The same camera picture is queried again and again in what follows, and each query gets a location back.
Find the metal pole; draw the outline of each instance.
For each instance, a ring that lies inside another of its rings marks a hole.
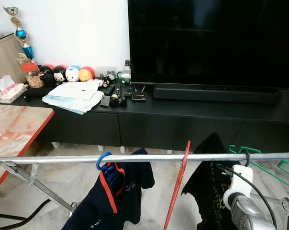
[[[52,156],[52,157],[0,157],[0,164],[14,162],[16,164],[33,163],[86,163],[96,162],[100,156]],[[180,155],[111,155],[102,159],[101,162],[144,162],[144,161],[182,161]],[[282,160],[289,159],[289,152],[284,153],[254,153],[250,154],[250,160]],[[188,161],[243,161],[245,154],[191,154]]]
[[[27,181],[29,181],[30,179],[30,174],[24,170],[23,168],[21,168],[19,165],[15,165],[15,166],[10,166],[11,168],[13,168],[15,170],[15,172],[17,174],[19,174],[20,176],[22,176],[23,178],[25,178]],[[41,183],[40,181],[38,181],[37,179],[35,179],[33,181],[33,185],[35,187],[37,187],[40,191],[44,192],[45,194],[47,194],[53,201],[57,202],[59,205],[64,206],[65,208],[67,208],[70,212],[73,211],[73,207],[68,204],[65,200],[63,200],[62,198],[60,198],[57,194],[55,194],[54,192],[52,192],[47,186],[45,186],[43,183]]]

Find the stack of papers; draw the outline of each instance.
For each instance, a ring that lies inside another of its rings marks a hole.
[[[43,102],[82,115],[100,102],[103,92],[98,87],[98,80],[67,82],[50,91]]]

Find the marble table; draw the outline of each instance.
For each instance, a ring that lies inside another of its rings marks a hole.
[[[53,114],[50,108],[0,105],[0,157],[22,156]],[[0,184],[7,174],[0,167]]]

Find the tv screen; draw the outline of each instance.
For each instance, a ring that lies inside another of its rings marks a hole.
[[[289,0],[128,0],[132,81],[289,87]]]

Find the tiled floor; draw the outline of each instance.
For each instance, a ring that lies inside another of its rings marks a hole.
[[[119,148],[106,147],[113,154],[120,154]],[[149,154],[165,154],[165,150],[147,149]],[[100,155],[97,146],[62,144],[60,149],[53,149],[51,145],[44,146],[39,155]],[[281,173],[276,163],[269,161],[262,163],[270,170]],[[199,162],[188,162],[182,186],[188,181]],[[125,223],[125,230],[157,230],[162,229],[167,215],[168,206],[172,197],[173,187],[179,170],[179,162],[153,162],[152,168],[155,177],[155,186],[146,189],[142,197],[141,221],[134,225]],[[289,197],[289,188],[265,172],[254,169],[254,182],[265,196],[275,199]],[[38,179],[50,187],[68,203],[80,202],[94,185],[98,170],[93,163],[83,164],[41,164]],[[289,176],[282,175],[289,181]],[[256,196],[252,196],[256,203],[265,212],[266,218],[270,219],[267,208]],[[28,186],[25,182],[12,175],[0,186],[0,213],[11,215],[29,216],[47,197],[35,187]],[[278,229],[281,230],[283,213],[278,204],[271,203],[276,207],[275,214],[278,221]],[[49,203],[28,224],[18,228],[19,230],[59,230],[68,219],[66,209],[55,203]],[[0,227],[15,223],[14,220],[0,218]],[[169,230],[194,230],[197,223],[201,222],[197,204],[190,195],[179,196],[170,220]]]

